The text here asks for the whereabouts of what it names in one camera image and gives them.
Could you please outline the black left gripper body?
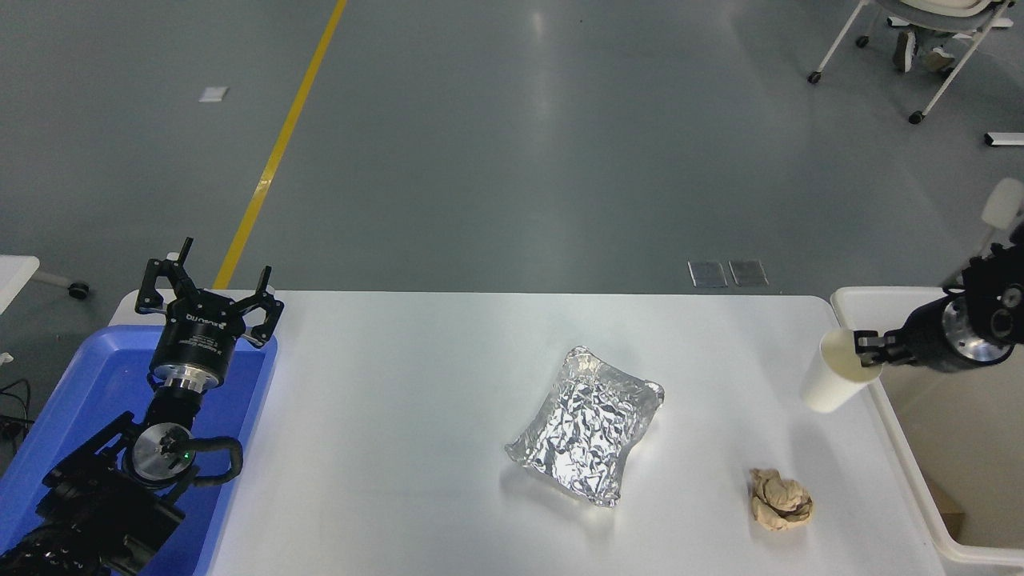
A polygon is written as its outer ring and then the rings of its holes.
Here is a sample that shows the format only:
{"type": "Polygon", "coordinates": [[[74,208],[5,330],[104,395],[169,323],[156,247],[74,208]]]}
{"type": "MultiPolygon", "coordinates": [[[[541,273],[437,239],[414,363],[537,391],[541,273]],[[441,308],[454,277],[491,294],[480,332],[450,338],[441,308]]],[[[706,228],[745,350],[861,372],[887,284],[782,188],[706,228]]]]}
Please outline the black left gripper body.
{"type": "Polygon", "coordinates": [[[210,378],[226,378],[234,344],[245,330],[233,305],[233,299],[205,290],[195,300],[184,296],[172,300],[151,358],[151,374],[168,378],[173,368],[186,366],[210,378]]]}

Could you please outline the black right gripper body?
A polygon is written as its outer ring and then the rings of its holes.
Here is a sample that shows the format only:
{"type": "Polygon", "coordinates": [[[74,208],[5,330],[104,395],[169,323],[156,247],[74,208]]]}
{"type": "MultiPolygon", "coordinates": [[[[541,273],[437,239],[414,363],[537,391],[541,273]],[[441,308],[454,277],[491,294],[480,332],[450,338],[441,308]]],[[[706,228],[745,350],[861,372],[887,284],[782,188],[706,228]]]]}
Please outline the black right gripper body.
{"type": "Polygon", "coordinates": [[[961,371],[961,358],[951,349],[942,324],[950,298],[933,300],[919,306],[901,327],[904,349],[910,355],[907,365],[925,367],[941,373],[961,371]]]}

